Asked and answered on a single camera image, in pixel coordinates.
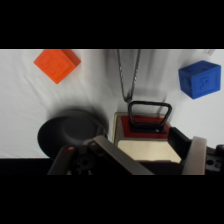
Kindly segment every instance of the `dark surface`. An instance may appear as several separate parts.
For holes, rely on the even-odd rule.
[[[0,159],[0,175],[47,175],[51,159]]]
[[[177,128],[170,128],[168,143],[185,160],[191,146],[191,140],[181,133]]]
[[[106,135],[103,126],[91,114],[74,110],[46,122],[39,130],[38,143],[47,156],[55,159],[65,145],[80,147],[99,135]]]

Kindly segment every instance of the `black object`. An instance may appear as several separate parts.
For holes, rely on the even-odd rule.
[[[191,146],[191,140],[189,138],[177,128],[170,128],[168,143],[182,160],[186,159]]]
[[[58,153],[53,166],[49,171],[49,175],[66,175],[70,168],[73,156],[77,153],[75,146],[64,146]]]
[[[84,111],[65,111],[46,122],[39,130],[38,143],[43,152],[55,159],[66,145],[80,147],[87,139],[106,136],[100,122]]]
[[[168,111],[164,119],[160,123],[149,123],[149,122],[136,122],[133,120],[132,107],[134,105],[150,105],[150,106],[161,106],[167,107]],[[159,102],[146,102],[146,101],[133,101],[128,106],[128,113],[130,117],[130,126],[132,132],[141,132],[141,133],[163,133],[167,132],[164,130],[164,125],[168,117],[172,112],[172,106],[168,103],[159,103]]]

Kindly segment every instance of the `black handle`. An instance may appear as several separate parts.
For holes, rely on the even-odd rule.
[[[150,105],[150,106],[162,106],[162,107],[167,107],[168,111],[164,117],[164,119],[159,122],[159,123],[143,123],[143,122],[136,122],[133,120],[133,114],[132,114],[132,107],[134,105]],[[159,102],[146,102],[146,101],[133,101],[129,104],[128,106],[128,113],[130,117],[130,124],[136,129],[158,129],[161,130],[163,129],[168,117],[170,116],[172,112],[172,106],[168,103],[159,103]]]

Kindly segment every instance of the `orange cube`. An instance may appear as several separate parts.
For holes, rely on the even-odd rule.
[[[56,84],[71,73],[81,61],[71,49],[45,49],[34,61]]]

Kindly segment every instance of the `beige surface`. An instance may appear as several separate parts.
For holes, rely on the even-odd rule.
[[[181,161],[180,157],[165,141],[120,141],[118,148],[134,160],[170,160],[177,163]]]

